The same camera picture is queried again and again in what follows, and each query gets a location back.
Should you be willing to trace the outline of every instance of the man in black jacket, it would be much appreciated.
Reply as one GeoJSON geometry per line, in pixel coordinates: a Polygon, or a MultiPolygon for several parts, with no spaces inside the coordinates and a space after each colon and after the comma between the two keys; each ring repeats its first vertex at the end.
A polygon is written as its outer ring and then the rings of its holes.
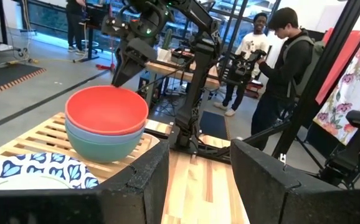
{"type": "Polygon", "coordinates": [[[83,17],[83,7],[86,7],[85,0],[67,0],[68,51],[76,51],[79,55],[85,54],[82,49],[84,27],[79,24],[83,17]],[[75,38],[76,49],[73,47],[73,38],[75,38]]]}
{"type": "MultiPolygon", "coordinates": [[[[299,41],[288,49],[287,57],[283,58],[284,50],[296,38],[308,35],[307,31],[299,29],[298,16],[289,8],[283,8],[274,12],[268,28],[275,31],[280,39],[288,38],[282,46],[280,55],[274,68],[270,68],[264,59],[259,60],[260,71],[268,77],[266,91],[262,95],[252,118],[251,134],[257,134],[271,128],[280,117],[283,110],[287,110],[294,104],[295,90],[288,94],[288,84],[295,79],[296,84],[301,82],[307,66],[311,62],[313,46],[307,41],[299,41]]],[[[253,147],[264,150],[268,138],[263,139],[253,147]]]]}

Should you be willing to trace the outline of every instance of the green bowl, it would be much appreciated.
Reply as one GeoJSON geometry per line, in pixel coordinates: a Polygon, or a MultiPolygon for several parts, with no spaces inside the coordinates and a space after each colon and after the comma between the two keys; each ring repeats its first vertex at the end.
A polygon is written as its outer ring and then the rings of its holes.
{"type": "Polygon", "coordinates": [[[143,133],[119,144],[101,144],[84,140],[67,129],[68,140],[73,149],[83,158],[99,163],[119,161],[129,155],[137,146],[143,133]]]}

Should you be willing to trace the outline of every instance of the red bowl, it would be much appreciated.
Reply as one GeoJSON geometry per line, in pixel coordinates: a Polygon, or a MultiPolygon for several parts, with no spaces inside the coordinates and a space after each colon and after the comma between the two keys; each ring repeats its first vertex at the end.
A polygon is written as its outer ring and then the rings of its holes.
{"type": "Polygon", "coordinates": [[[95,134],[123,135],[140,130],[148,106],[137,93],[114,86],[92,86],[73,94],[65,115],[78,128],[95,134]]]}

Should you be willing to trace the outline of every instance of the sneaker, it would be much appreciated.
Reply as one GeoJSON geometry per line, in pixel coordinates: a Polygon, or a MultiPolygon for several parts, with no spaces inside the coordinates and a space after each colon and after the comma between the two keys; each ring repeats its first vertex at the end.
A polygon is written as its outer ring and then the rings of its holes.
{"type": "Polygon", "coordinates": [[[226,106],[223,106],[222,103],[219,103],[219,102],[214,102],[213,103],[213,106],[218,108],[218,109],[222,109],[222,110],[227,110],[227,107],[226,106]]]}
{"type": "Polygon", "coordinates": [[[77,49],[75,54],[77,54],[77,55],[85,55],[86,51],[77,49]]]}
{"type": "Polygon", "coordinates": [[[224,115],[226,115],[226,116],[234,116],[234,114],[235,114],[235,110],[233,110],[233,109],[229,109],[228,111],[226,111],[224,113],[224,115]]]}

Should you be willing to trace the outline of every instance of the man in white shirt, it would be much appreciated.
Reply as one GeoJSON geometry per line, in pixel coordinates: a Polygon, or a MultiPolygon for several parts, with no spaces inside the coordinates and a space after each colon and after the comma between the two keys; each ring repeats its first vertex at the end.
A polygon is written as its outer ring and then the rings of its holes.
{"type": "MultiPolygon", "coordinates": [[[[264,50],[265,52],[268,51],[268,47],[269,47],[268,38],[263,33],[263,29],[266,25],[266,22],[267,22],[267,15],[264,12],[261,12],[254,17],[253,32],[247,34],[242,39],[242,42],[239,45],[238,49],[235,51],[235,54],[239,55],[239,54],[241,54],[241,52],[245,52],[244,58],[248,59],[251,52],[253,52],[255,50],[260,49],[260,50],[264,50]]],[[[259,74],[259,66],[256,65],[255,69],[252,72],[252,78],[255,78],[258,74],[259,74]]],[[[240,80],[240,77],[236,77],[236,75],[232,74],[230,71],[229,79],[238,82],[240,80]]],[[[235,114],[235,111],[241,104],[242,98],[244,97],[244,92],[245,92],[246,86],[245,85],[238,86],[237,87],[237,97],[236,97],[233,105],[231,106],[231,108],[227,109],[227,106],[229,105],[229,103],[232,99],[234,87],[235,87],[235,85],[228,83],[224,101],[222,103],[219,103],[219,102],[214,103],[215,107],[220,108],[222,110],[227,110],[224,113],[224,115],[226,115],[226,116],[233,116],[235,114]]]]}

